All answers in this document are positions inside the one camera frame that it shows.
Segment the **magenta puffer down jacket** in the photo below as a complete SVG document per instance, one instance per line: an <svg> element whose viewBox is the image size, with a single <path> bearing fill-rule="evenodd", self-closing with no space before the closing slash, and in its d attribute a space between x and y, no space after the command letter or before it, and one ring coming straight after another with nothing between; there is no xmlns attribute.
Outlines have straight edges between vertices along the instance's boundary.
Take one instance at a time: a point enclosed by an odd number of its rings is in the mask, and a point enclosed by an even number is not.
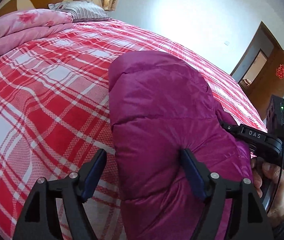
<svg viewBox="0 0 284 240"><path fill-rule="evenodd" d="M109 111L128 239L190 239L203 211L179 164L188 148L223 178L252 178L249 146L202 75L171 54L133 51L109 67Z"/></svg>

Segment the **brown wooden door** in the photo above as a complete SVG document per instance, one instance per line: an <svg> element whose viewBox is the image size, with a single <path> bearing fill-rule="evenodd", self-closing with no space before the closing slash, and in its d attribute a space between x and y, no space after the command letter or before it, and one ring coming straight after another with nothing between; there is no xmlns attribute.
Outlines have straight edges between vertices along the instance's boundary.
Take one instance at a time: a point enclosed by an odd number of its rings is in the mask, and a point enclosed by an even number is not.
<svg viewBox="0 0 284 240"><path fill-rule="evenodd" d="M267 108L271 95L284 97L284 79L276 76L276 69L284 64L284 50L274 49L263 68L246 90L246 96L263 120L267 116Z"/></svg>

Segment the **red double happiness decoration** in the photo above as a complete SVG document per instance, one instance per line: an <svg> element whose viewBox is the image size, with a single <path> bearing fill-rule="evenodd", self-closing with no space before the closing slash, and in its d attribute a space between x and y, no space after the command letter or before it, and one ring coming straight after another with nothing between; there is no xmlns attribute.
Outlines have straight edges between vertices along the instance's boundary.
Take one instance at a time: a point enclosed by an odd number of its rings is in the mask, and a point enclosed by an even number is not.
<svg viewBox="0 0 284 240"><path fill-rule="evenodd" d="M284 79L284 64L280 64L279 67L276 69L276 76L280 80Z"/></svg>

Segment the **red white plaid bedsheet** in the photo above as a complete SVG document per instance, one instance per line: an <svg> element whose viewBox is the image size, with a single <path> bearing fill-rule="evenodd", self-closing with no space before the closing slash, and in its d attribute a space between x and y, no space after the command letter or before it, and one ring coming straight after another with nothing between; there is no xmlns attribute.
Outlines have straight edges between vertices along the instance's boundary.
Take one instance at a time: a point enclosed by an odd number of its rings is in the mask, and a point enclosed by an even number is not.
<svg viewBox="0 0 284 240"><path fill-rule="evenodd" d="M103 148L107 165L85 205L98 239L188 239L202 211L181 171L159 167L163 193L134 207L121 201L121 163L109 119L108 70L120 55L163 51L189 64L233 122L265 131L236 81L193 51L151 31L111 20L76 23L0 56L0 236L11 239L38 177L77 171Z"/></svg>

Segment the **pink floral quilt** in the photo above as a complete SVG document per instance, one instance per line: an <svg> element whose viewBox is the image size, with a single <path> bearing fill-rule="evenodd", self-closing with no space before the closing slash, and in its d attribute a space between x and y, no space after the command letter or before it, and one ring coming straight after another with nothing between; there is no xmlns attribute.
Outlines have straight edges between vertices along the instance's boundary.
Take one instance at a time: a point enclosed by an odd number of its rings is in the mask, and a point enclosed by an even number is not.
<svg viewBox="0 0 284 240"><path fill-rule="evenodd" d="M15 11L0 17L0 56L24 44L69 29L71 14L49 9Z"/></svg>

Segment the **striped pillow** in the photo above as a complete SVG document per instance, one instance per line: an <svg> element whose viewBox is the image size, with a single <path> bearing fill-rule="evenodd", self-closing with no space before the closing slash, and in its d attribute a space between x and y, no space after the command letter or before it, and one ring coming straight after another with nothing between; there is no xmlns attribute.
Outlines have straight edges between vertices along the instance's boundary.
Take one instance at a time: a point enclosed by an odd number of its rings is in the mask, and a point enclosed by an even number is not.
<svg viewBox="0 0 284 240"><path fill-rule="evenodd" d="M92 1L60 2L48 4L48 8L54 11L70 13L73 22L107 21L111 19L102 7Z"/></svg>

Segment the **dark door frame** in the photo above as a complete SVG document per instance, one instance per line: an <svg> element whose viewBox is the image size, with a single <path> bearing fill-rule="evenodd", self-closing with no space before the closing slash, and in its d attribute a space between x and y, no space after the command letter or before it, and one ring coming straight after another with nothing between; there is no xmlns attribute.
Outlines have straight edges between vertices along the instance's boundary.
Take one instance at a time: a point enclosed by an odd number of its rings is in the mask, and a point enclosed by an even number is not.
<svg viewBox="0 0 284 240"><path fill-rule="evenodd" d="M261 22L248 48L231 72L233 79L239 82L245 76L260 52L268 59L274 49L282 48L269 28Z"/></svg>

